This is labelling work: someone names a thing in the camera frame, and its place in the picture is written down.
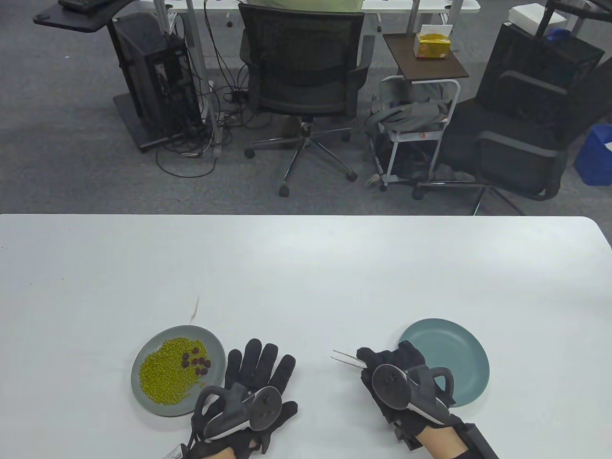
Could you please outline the person's left hand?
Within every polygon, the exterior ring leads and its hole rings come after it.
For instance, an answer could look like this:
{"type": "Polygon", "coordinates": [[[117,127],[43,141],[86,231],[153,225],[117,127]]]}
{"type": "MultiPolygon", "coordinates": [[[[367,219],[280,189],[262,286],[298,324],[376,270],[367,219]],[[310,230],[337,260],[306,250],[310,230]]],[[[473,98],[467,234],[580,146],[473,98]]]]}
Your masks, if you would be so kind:
{"type": "Polygon", "coordinates": [[[197,398],[184,457],[248,459],[268,451],[273,433],[299,410],[297,402],[282,400],[295,357],[277,356],[277,345],[259,339],[229,352],[224,385],[206,387],[197,398]]]}

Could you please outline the person's right hand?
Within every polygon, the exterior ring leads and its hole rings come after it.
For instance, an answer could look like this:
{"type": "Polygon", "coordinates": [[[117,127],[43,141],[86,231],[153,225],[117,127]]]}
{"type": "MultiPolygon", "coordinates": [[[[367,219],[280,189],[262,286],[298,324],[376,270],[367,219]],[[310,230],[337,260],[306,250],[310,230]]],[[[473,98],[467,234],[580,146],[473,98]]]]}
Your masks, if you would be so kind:
{"type": "Polygon", "coordinates": [[[455,404],[452,372],[427,367],[422,353],[409,341],[400,342],[395,350],[380,352],[362,347],[356,358],[365,365],[361,382],[409,450],[423,446],[417,437],[427,427],[461,424],[449,411],[455,404]]]}

